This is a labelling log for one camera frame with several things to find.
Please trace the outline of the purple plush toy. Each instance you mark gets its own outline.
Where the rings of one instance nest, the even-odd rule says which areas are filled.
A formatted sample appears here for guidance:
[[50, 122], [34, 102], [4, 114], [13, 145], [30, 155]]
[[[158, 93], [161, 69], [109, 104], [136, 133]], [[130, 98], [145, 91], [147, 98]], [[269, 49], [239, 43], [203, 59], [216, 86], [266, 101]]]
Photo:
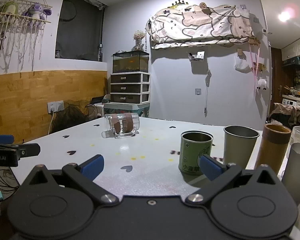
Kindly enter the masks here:
[[46, 20], [46, 16], [50, 16], [51, 14], [52, 10], [50, 8], [44, 7], [40, 3], [34, 3], [22, 13], [22, 16], [44, 21]]

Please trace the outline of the brown bamboo cylinder cup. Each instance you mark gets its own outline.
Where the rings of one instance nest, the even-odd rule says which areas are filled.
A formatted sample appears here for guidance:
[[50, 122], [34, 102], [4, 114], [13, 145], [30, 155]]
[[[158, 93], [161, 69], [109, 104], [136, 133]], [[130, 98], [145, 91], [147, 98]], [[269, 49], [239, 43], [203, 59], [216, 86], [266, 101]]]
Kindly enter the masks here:
[[254, 169], [264, 164], [270, 166], [278, 174], [291, 133], [291, 129], [286, 126], [265, 124]]

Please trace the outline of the glass fish tank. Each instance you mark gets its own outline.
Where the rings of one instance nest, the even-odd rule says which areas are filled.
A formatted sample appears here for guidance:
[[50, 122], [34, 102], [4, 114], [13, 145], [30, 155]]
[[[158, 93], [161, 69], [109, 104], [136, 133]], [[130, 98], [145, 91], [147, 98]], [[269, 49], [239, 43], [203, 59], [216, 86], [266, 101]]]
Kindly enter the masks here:
[[149, 53], [134, 50], [113, 54], [113, 73], [149, 71]]

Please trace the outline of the dried flower bouquet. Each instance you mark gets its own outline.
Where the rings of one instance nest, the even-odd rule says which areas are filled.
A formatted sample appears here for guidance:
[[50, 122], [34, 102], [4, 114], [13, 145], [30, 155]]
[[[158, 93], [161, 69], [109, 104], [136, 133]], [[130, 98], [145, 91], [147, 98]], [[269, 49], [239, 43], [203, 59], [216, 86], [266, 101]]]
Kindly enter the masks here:
[[146, 37], [146, 33], [137, 30], [134, 35], [133, 35], [133, 40], [135, 41], [135, 46], [133, 47], [133, 50], [143, 50], [144, 44], [143, 44], [143, 39]]

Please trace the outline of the grey metal tumbler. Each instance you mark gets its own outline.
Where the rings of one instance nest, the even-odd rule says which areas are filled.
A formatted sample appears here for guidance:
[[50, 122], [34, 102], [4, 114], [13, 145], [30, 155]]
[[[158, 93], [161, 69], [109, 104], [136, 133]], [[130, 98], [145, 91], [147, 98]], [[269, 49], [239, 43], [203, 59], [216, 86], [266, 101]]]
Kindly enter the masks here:
[[258, 131], [249, 127], [224, 127], [223, 164], [236, 163], [245, 169], [259, 136]]

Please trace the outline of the grey metal cup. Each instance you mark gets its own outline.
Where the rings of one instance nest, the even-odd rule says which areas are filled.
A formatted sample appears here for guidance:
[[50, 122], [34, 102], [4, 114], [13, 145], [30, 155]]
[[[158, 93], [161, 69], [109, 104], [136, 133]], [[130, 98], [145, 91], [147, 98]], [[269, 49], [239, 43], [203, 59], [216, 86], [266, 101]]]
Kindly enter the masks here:
[[300, 204], [300, 142], [292, 144], [282, 183], [294, 199]]

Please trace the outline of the green plush toy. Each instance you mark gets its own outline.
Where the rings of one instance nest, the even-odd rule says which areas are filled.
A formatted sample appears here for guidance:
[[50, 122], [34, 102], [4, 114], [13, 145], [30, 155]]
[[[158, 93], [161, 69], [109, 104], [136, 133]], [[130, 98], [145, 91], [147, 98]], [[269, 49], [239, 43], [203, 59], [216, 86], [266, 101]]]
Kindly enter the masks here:
[[17, 15], [18, 9], [19, 9], [19, 5], [17, 2], [9, 1], [0, 7], [0, 13]]

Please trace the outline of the small white sheep plush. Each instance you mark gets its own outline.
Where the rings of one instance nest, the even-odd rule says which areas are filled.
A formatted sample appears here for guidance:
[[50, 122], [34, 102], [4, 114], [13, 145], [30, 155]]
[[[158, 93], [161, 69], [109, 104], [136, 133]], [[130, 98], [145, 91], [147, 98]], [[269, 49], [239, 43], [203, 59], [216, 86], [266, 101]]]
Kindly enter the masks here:
[[266, 79], [259, 79], [257, 81], [257, 89], [259, 89], [259, 90], [266, 90], [267, 89]]

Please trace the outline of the macrame wall hammock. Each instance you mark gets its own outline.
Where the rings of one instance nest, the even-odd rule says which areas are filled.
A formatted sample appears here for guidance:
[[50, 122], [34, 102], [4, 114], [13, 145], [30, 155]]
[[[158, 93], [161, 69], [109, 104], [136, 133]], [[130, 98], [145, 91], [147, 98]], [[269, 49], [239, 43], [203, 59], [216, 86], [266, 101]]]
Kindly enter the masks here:
[[43, 39], [49, 16], [46, 20], [22, 16], [22, 13], [34, 3], [50, 8], [47, 0], [0, 0], [0, 7], [14, 1], [19, 5], [18, 14], [0, 13], [0, 74], [7, 74], [10, 68], [22, 72], [25, 65], [34, 71], [36, 62], [43, 58]]

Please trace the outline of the brown jacket on chair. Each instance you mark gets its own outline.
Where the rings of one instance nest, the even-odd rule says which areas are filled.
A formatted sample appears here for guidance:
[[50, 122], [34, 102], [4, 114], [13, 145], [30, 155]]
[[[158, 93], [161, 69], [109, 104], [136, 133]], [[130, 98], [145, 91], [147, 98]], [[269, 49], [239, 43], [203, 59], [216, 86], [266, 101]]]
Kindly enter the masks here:
[[300, 126], [300, 106], [274, 103], [274, 108], [270, 113], [269, 121], [277, 121], [288, 128]]

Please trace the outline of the dark window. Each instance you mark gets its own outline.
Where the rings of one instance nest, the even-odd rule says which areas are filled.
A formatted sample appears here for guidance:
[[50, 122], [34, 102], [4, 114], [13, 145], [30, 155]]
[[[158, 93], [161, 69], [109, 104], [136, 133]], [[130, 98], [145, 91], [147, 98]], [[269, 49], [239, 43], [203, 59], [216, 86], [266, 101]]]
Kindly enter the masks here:
[[55, 58], [101, 62], [106, 7], [98, 0], [63, 0]]

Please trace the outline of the white three-drawer cabinet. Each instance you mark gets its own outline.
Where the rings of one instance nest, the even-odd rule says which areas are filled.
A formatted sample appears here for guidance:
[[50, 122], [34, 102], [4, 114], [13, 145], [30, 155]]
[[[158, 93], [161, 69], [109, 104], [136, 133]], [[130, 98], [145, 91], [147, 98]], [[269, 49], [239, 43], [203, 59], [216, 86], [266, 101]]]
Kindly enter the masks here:
[[115, 73], [110, 76], [110, 101], [149, 103], [151, 75], [144, 72]]

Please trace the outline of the white washing machine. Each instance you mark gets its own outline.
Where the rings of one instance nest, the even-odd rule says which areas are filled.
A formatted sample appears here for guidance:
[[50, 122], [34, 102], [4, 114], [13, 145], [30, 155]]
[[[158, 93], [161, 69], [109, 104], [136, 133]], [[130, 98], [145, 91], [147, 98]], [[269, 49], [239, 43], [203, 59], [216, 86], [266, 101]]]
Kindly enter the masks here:
[[287, 106], [300, 107], [300, 101], [291, 100], [291, 99], [287, 99], [287, 98], [283, 98], [282, 104], [287, 105]]

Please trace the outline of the white wall power socket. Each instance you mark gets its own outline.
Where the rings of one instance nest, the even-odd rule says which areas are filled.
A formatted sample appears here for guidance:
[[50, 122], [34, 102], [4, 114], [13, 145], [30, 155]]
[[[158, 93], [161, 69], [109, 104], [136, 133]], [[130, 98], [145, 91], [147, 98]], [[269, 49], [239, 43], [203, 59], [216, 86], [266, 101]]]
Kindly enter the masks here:
[[64, 110], [64, 101], [55, 101], [55, 102], [48, 102], [47, 103], [47, 112], [49, 114], [60, 112]]

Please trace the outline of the clear glass cup brown bands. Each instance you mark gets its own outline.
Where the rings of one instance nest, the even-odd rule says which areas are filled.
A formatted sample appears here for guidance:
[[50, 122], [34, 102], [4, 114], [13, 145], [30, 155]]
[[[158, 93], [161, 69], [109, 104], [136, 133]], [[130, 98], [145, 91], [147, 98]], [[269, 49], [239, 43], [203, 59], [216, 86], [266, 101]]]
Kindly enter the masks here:
[[125, 138], [139, 133], [140, 118], [137, 113], [106, 114], [104, 116], [106, 130], [103, 138]]

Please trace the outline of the cartoon patterned cloth cover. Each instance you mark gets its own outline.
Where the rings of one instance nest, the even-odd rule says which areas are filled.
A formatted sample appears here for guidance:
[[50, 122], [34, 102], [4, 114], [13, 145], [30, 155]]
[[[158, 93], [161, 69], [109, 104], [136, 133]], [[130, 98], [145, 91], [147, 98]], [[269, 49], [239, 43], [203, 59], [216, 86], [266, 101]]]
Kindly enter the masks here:
[[243, 44], [254, 38], [247, 9], [235, 5], [179, 5], [161, 9], [148, 21], [152, 49]]

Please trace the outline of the green tin can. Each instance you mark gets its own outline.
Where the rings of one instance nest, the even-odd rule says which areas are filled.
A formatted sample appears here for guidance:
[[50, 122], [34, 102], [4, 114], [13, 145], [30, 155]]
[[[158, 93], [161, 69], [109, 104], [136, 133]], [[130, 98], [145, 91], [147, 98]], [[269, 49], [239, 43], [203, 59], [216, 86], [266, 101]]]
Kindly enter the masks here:
[[199, 161], [202, 155], [210, 155], [213, 135], [203, 131], [185, 131], [181, 134], [179, 170], [188, 175], [200, 176]]

